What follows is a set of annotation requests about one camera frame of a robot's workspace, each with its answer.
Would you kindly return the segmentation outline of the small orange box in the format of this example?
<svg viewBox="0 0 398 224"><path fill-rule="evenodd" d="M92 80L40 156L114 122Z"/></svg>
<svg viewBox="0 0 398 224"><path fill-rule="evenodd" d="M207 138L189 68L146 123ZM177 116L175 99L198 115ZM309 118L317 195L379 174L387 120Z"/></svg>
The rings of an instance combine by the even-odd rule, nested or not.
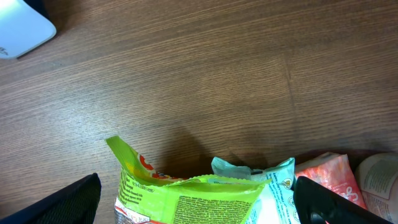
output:
<svg viewBox="0 0 398 224"><path fill-rule="evenodd" d="M367 209L346 154L326 152L295 166L296 178L307 177L350 202Z"/></svg>

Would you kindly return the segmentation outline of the green snack bag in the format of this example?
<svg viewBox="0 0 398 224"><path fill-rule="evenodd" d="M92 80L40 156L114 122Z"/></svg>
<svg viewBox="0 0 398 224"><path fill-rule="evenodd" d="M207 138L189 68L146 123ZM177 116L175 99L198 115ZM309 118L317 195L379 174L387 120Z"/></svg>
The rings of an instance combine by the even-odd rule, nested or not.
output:
<svg viewBox="0 0 398 224"><path fill-rule="evenodd" d="M116 223L244 223L269 180L157 172L119 136L106 143L121 164Z"/></svg>

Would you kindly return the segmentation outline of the green lid jar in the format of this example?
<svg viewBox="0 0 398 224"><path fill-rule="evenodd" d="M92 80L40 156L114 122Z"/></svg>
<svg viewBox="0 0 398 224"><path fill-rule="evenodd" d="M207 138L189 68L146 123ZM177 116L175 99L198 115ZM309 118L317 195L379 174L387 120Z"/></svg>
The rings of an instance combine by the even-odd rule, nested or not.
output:
<svg viewBox="0 0 398 224"><path fill-rule="evenodd" d="M366 158L354 176L367 209L375 215L397 223L397 153L386 152Z"/></svg>

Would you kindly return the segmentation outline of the light blue snack packet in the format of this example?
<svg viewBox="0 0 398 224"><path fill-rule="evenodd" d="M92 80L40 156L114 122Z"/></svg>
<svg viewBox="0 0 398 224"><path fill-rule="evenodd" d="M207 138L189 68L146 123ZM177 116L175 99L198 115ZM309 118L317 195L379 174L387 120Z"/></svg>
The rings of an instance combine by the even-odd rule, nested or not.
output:
<svg viewBox="0 0 398 224"><path fill-rule="evenodd" d="M256 182L270 180L254 203L246 224L296 224L300 222L294 204L295 159L293 157L265 170L235 166L219 157L214 157L211 167L214 174L223 177Z"/></svg>

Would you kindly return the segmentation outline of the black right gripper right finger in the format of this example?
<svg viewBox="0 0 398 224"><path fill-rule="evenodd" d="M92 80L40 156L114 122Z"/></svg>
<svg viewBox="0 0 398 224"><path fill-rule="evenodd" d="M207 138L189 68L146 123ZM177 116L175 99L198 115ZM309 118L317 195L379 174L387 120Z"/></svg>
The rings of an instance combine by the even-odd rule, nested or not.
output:
<svg viewBox="0 0 398 224"><path fill-rule="evenodd" d="M303 176L295 183L294 203L301 224L392 224Z"/></svg>

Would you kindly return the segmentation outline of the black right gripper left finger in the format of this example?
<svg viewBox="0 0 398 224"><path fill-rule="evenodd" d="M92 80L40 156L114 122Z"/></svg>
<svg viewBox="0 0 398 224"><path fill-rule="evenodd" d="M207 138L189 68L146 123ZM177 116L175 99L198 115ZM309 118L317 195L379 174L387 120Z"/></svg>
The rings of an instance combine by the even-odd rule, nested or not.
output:
<svg viewBox="0 0 398 224"><path fill-rule="evenodd" d="M1 220L1 224L92 224L101 197L96 173Z"/></svg>

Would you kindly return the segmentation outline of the white barcode scanner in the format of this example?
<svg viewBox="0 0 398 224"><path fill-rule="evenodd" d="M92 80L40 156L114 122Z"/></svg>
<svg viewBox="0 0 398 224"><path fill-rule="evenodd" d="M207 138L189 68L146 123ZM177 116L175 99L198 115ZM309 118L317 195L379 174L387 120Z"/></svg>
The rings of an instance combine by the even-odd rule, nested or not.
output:
<svg viewBox="0 0 398 224"><path fill-rule="evenodd" d="M57 33L43 0L1 0L1 58L14 59Z"/></svg>

